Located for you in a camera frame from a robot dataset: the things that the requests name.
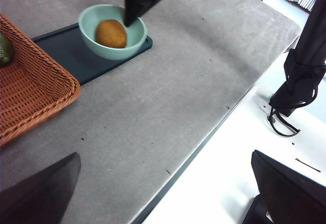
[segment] green fruit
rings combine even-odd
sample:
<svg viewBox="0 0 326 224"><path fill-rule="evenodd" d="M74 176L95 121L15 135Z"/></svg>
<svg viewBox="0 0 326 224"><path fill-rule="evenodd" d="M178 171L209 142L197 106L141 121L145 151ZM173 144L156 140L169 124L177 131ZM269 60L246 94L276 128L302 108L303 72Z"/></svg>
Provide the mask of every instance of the green fruit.
<svg viewBox="0 0 326 224"><path fill-rule="evenodd" d="M14 57L14 46L10 40L0 32L0 67L11 63Z"/></svg>

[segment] dark green tray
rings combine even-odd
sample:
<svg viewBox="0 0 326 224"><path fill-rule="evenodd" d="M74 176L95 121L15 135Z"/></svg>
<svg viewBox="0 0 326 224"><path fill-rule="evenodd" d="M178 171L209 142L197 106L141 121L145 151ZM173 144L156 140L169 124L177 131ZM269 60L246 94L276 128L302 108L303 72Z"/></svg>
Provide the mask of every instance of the dark green tray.
<svg viewBox="0 0 326 224"><path fill-rule="evenodd" d="M77 78L81 85L113 70L152 47L153 41L147 36L143 46L134 56L111 61L97 56L86 46L78 24L35 37L33 41L53 59Z"/></svg>

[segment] wicker basket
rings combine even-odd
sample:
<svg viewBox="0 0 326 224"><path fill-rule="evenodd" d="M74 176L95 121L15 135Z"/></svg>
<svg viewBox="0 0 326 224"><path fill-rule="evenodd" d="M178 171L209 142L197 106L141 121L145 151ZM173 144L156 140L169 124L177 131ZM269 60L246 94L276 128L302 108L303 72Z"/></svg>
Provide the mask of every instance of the wicker basket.
<svg viewBox="0 0 326 224"><path fill-rule="evenodd" d="M0 14L13 62L0 68L0 147L53 117L80 93L79 82Z"/></svg>

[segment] bowl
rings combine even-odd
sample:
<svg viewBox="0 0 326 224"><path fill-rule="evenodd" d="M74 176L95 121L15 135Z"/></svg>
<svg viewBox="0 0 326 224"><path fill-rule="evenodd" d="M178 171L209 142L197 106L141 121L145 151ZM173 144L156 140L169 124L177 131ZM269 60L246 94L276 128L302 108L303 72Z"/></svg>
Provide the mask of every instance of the bowl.
<svg viewBox="0 0 326 224"><path fill-rule="evenodd" d="M95 54L102 58L108 60L127 59L138 52L147 37L146 26L140 18L137 18L129 27L123 24L124 11L123 8L118 6L100 4L86 8L79 16L78 24L84 42ZM107 19L115 19L123 25L127 32L126 47L106 47L95 41L98 24Z"/></svg>

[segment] table surface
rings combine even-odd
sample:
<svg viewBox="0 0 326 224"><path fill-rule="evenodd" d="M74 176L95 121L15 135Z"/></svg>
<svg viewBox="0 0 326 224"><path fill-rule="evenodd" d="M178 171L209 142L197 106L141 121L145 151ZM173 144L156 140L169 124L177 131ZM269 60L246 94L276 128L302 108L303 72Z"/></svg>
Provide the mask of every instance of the table surface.
<svg viewBox="0 0 326 224"><path fill-rule="evenodd" d="M2 12L33 37L102 3L123 0L2 0ZM300 34L259 0L163 0L143 20L149 51L0 151L2 188L76 151L81 173L62 223L131 222Z"/></svg>

